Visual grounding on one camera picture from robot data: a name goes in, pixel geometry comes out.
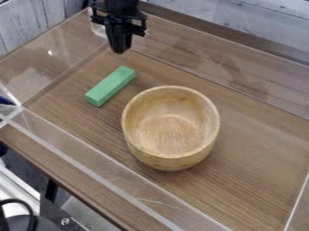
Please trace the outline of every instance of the wooden bowl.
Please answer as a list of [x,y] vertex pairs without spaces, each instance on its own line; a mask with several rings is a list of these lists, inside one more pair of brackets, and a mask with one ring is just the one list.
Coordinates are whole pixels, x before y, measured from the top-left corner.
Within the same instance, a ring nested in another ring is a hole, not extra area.
[[190,88],[143,91],[127,104],[122,129],[131,152],[162,171],[190,168],[217,140],[219,115],[210,99]]

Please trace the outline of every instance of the bowl rim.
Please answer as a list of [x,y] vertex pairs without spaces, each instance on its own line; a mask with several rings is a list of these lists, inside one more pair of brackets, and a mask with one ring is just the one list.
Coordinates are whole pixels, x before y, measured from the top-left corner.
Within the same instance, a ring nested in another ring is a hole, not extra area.
[[[203,145],[197,147],[195,149],[193,149],[191,151],[189,152],[180,152],[178,154],[174,154],[174,155],[168,155],[166,156],[164,154],[160,154],[160,153],[154,153],[151,152],[150,150],[142,148],[140,146],[136,146],[134,141],[131,140],[130,138],[130,135],[128,135],[128,129],[127,129],[127,125],[126,125],[126,122],[127,122],[127,116],[128,116],[128,111],[131,109],[131,105],[135,103],[136,99],[143,97],[144,95],[147,95],[150,92],[152,91],[156,91],[156,90],[160,90],[160,89],[180,89],[180,90],[186,90],[186,91],[190,91],[194,95],[197,95],[198,97],[202,98],[202,100],[207,103],[207,105],[211,107],[211,110],[215,114],[215,129],[213,130],[213,133],[211,133],[211,136],[206,139],[206,141],[203,142]],[[209,99],[209,97],[206,97],[199,91],[191,89],[191,88],[186,88],[186,87],[180,87],[180,86],[159,86],[159,87],[154,87],[154,88],[148,88],[146,89],[143,92],[140,92],[131,100],[130,102],[127,103],[126,107],[124,107],[124,110],[123,110],[123,113],[122,113],[122,131],[123,131],[123,134],[124,134],[124,137],[126,137],[126,140],[127,142],[130,142],[130,144],[138,149],[140,150],[143,153],[154,156],[154,157],[159,157],[159,158],[163,158],[163,159],[178,159],[178,158],[183,158],[183,157],[189,157],[189,156],[193,156],[194,154],[199,153],[203,149],[206,149],[206,147],[215,141],[217,139],[217,135],[218,135],[218,131],[219,131],[219,113],[217,111],[217,107],[213,103],[213,101]]]

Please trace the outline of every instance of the green block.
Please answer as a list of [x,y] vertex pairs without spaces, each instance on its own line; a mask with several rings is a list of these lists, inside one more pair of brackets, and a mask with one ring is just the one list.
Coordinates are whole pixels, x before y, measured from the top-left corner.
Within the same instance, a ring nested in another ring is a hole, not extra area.
[[135,78],[136,72],[124,66],[120,66],[86,93],[86,100],[95,106],[103,103],[119,92],[120,89]]

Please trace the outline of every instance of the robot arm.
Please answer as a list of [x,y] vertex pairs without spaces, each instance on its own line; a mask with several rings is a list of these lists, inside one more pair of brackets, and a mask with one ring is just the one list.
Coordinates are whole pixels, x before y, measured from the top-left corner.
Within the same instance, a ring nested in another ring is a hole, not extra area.
[[92,22],[106,27],[110,46],[118,54],[130,49],[134,34],[147,35],[147,15],[138,10],[138,4],[139,0],[106,0],[103,3],[94,0],[91,4]]

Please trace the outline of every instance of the screw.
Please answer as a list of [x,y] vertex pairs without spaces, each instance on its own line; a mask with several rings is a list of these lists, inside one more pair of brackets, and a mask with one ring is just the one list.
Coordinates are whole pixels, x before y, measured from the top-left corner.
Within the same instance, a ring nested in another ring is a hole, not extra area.
[[63,220],[61,220],[61,225],[63,226],[67,226],[69,224],[69,219],[68,218],[64,218]]

